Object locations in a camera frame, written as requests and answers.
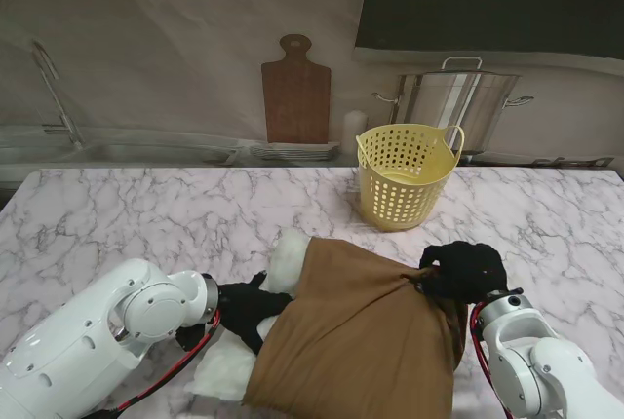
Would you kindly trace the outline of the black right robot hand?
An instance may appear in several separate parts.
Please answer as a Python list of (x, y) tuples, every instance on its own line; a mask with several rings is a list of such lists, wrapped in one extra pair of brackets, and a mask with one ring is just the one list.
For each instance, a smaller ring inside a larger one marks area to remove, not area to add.
[(419, 284), (428, 296), (477, 304), (494, 291), (507, 291), (507, 272), (499, 252), (488, 244), (455, 241), (429, 246), (419, 262), (429, 270)]

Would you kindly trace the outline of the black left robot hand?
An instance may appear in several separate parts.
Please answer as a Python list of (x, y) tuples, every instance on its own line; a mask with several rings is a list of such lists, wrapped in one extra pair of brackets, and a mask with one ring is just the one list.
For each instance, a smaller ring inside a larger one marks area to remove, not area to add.
[(217, 307), (221, 324), (239, 336), (256, 356), (263, 346), (258, 325), (267, 318), (279, 316), (293, 301), (288, 293), (261, 289), (266, 277), (267, 273), (261, 271), (247, 283), (218, 286)]

